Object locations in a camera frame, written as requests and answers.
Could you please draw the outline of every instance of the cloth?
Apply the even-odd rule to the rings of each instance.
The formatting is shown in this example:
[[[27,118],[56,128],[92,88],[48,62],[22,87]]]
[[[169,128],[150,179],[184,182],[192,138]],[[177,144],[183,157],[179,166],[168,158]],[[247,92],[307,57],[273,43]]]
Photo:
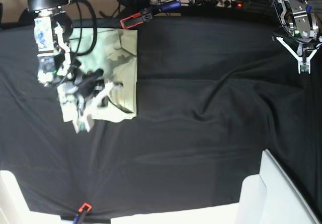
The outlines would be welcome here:
[[[32,211],[92,217],[236,203],[268,148],[322,210],[321,52],[312,74],[274,28],[157,17],[138,27],[137,117],[75,134],[37,82],[33,27],[0,33],[0,169]]]
[[[80,29],[74,29],[70,46],[76,51]],[[85,52],[93,40],[93,29],[85,28],[79,52]],[[102,69],[105,82],[121,82],[122,88],[114,88],[109,98],[113,104],[97,107],[91,114],[93,119],[121,122],[136,116],[136,82],[137,82],[137,31],[98,28],[97,43],[93,51],[77,58],[81,70],[85,73]],[[63,85],[57,88],[63,120],[77,118],[77,100],[73,95],[64,94]]]

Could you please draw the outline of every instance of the white panel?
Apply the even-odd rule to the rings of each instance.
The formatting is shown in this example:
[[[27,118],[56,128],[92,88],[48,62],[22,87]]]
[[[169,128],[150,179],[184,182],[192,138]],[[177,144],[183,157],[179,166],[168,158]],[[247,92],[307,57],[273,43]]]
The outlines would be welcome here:
[[[267,189],[263,180],[260,175],[248,176],[241,188],[236,224],[261,223],[267,197]]]
[[[31,212],[15,176],[0,171],[0,224],[61,224],[60,216]]]
[[[112,219],[112,224],[234,224],[238,203],[210,208],[134,215]]]
[[[320,223],[269,151],[263,152],[260,176],[268,189],[262,224]]]

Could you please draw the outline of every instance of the metal bracket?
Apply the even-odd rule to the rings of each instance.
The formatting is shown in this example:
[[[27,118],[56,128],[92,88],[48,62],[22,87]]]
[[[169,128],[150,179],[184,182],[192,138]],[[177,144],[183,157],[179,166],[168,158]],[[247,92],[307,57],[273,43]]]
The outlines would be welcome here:
[[[277,0],[277,2],[278,2],[278,3],[280,3],[280,4],[282,5],[283,12],[281,13],[280,18],[281,18],[282,24],[283,24],[283,25],[286,25],[286,22],[285,22],[285,15],[286,15],[286,13],[287,13],[287,9],[286,9],[285,2],[284,2],[284,0]]]
[[[309,23],[309,18],[306,12],[306,4],[303,0],[285,0],[288,1],[291,8],[292,14],[297,26],[297,30],[300,32],[304,39],[310,37],[311,26]]]
[[[318,44],[316,46],[316,49],[311,52],[311,54],[308,57],[298,56],[294,50],[284,41],[281,37],[276,37],[276,39],[293,55],[293,57],[297,60],[297,66],[298,66],[298,73],[301,74],[301,72],[308,72],[311,74],[311,60],[317,53],[317,50],[322,45],[322,43]]]
[[[64,42],[62,27],[56,27],[55,34],[57,35],[59,47],[65,51],[65,61],[62,64],[63,69],[60,70],[57,74],[61,76],[65,76],[67,75],[68,69],[70,68],[70,65],[71,65],[70,48]]]

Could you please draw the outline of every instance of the robotic arm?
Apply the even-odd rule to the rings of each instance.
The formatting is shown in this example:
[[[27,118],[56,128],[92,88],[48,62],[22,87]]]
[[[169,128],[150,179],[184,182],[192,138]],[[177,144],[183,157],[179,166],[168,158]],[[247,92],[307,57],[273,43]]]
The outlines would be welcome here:
[[[85,4],[93,17],[94,40],[89,50],[78,53],[70,49],[69,37],[73,31],[72,20],[63,10],[71,3]],[[76,132],[90,131],[94,126],[91,111],[98,106],[108,104],[113,82],[104,82],[103,70],[84,73],[79,68],[77,57],[89,54],[97,40],[96,16],[90,3],[86,0],[28,0],[28,10],[38,13],[35,19],[34,36],[38,45],[38,81],[45,87],[57,87],[61,98],[72,97],[76,101],[77,114],[73,120]]]
[[[311,13],[308,0],[273,0],[273,5],[284,29],[275,39],[297,60],[298,73],[310,73],[310,61],[322,43],[317,15]]]

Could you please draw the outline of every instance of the clamp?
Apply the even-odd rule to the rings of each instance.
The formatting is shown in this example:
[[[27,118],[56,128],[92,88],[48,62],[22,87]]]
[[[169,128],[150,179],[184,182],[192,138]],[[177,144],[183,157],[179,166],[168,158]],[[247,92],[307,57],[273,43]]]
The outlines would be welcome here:
[[[165,12],[170,9],[176,9],[181,6],[179,1],[172,1],[166,4],[150,7],[141,10],[140,12],[133,14],[125,19],[121,19],[120,23],[123,29],[129,29],[144,22],[153,19],[154,15]]]
[[[85,216],[92,209],[92,206],[86,202],[78,209],[79,214],[75,217],[73,224],[82,224],[84,222]]]

